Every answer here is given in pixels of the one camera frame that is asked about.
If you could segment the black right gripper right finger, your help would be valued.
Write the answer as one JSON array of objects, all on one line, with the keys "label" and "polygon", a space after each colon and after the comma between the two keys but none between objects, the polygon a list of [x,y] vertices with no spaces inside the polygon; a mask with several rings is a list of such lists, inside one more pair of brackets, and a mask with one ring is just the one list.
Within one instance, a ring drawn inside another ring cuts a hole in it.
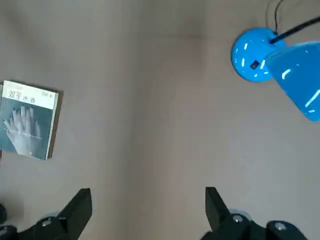
[{"label": "black right gripper right finger", "polygon": [[263,227],[241,213],[231,213],[215,187],[205,188],[205,213],[211,231],[202,240],[307,240],[292,223],[272,220]]}]

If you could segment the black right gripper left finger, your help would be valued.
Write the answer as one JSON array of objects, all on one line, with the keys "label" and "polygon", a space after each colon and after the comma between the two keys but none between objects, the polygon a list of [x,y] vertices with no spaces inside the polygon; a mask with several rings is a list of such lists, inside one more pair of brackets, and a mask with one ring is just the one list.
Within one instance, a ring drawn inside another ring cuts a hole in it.
[{"label": "black right gripper left finger", "polygon": [[7,209],[0,206],[0,238],[2,240],[77,240],[92,216],[90,188],[82,188],[57,215],[49,215],[34,225],[18,231],[5,225]]}]

